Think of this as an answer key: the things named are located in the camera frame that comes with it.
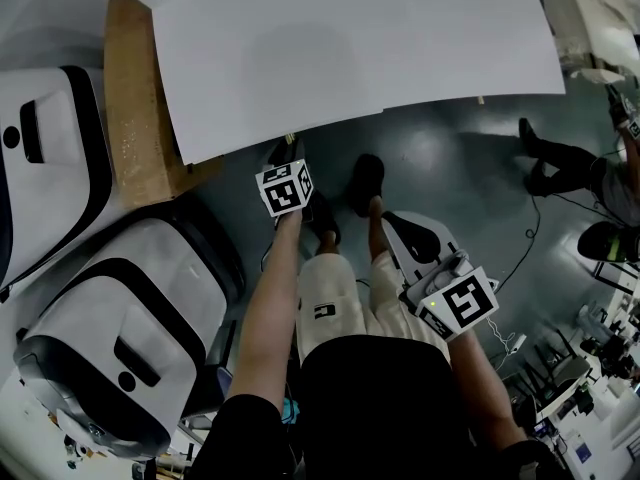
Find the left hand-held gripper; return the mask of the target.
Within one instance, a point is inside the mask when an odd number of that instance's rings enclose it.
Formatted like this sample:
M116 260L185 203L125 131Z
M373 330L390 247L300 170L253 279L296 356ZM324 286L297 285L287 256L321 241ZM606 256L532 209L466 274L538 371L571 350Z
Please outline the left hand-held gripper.
M314 185L304 158L302 140L292 144L278 142L268 157L272 168L255 175L261 199L272 218L301 210L309 203Z

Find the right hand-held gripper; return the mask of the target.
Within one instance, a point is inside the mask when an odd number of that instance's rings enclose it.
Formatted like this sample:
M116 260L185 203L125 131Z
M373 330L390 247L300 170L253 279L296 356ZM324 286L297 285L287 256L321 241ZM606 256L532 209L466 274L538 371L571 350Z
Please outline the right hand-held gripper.
M467 253L457 251L456 239L440 221L412 212L386 211L382 224L409 284L401 299L409 313L441 339L453 340L499 308L484 269L473 267Z

